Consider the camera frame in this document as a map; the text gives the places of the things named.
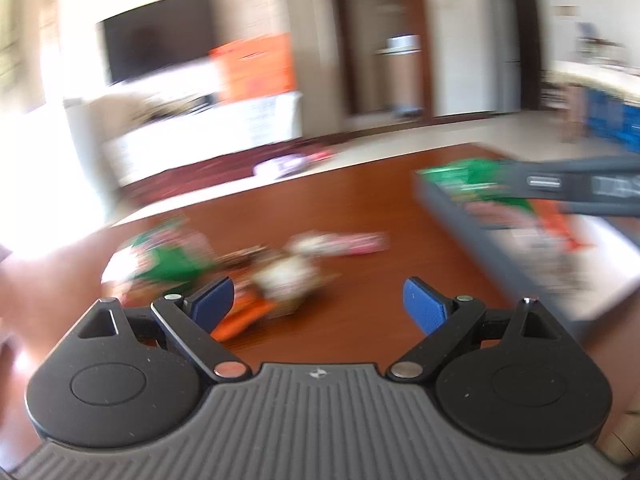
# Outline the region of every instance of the blue gripper pad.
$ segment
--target blue gripper pad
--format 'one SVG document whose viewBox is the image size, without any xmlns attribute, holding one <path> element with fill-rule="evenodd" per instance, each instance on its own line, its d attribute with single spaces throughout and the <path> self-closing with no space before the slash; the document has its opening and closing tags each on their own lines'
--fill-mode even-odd
<svg viewBox="0 0 640 480">
<path fill-rule="evenodd" d="M 420 278 L 409 278 L 402 288 L 404 309 L 426 335 L 430 335 L 448 317 L 447 306 Z"/>
<path fill-rule="evenodd" d="M 234 295 L 234 282 L 225 278 L 193 303 L 191 319 L 207 334 L 210 333 L 231 310 Z"/>
</svg>

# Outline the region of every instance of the open box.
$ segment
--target open box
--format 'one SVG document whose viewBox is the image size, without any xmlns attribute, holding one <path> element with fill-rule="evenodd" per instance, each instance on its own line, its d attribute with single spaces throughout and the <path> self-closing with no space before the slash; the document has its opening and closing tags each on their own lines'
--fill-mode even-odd
<svg viewBox="0 0 640 480">
<path fill-rule="evenodd" d="M 437 184 L 415 174 L 420 204 L 460 242 L 503 293 L 513 301 L 537 297 L 577 339 L 591 323 L 640 287 L 640 237 L 600 217 L 578 215 L 577 235 L 590 246 L 579 265 L 586 286 L 572 294 L 556 294 L 529 276 L 514 259 L 515 246 L 506 231 L 476 221 Z"/>
</svg>

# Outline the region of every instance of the orange box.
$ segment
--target orange box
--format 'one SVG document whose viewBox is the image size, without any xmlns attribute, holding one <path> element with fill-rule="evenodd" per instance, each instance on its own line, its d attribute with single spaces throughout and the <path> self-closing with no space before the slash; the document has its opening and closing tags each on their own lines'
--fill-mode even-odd
<svg viewBox="0 0 640 480">
<path fill-rule="evenodd" d="M 288 34 L 232 41 L 210 54 L 220 70 L 222 102 L 277 95 L 297 88 Z"/>
</svg>

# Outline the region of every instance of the curtain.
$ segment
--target curtain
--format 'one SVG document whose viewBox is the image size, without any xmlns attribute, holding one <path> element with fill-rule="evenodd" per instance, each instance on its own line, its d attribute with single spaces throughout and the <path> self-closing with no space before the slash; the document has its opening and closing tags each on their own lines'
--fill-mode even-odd
<svg viewBox="0 0 640 480">
<path fill-rule="evenodd" d="M 15 0 L 0 0 L 0 94 L 15 83 L 18 62 L 15 11 Z"/>
</svg>

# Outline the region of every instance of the silver screw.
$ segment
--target silver screw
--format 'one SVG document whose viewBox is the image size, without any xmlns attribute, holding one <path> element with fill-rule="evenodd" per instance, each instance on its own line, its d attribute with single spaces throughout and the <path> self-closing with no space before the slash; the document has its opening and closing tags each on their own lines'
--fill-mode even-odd
<svg viewBox="0 0 640 480">
<path fill-rule="evenodd" d="M 400 361 L 391 367 L 391 373 L 400 379 L 415 379 L 422 370 L 422 366 L 412 361 Z"/>
<path fill-rule="evenodd" d="M 246 365 L 238 361 L 222 361 L 213 368 L 214 373 L 225 379 L 237 379 L 246 373 Z"/>
</svg>

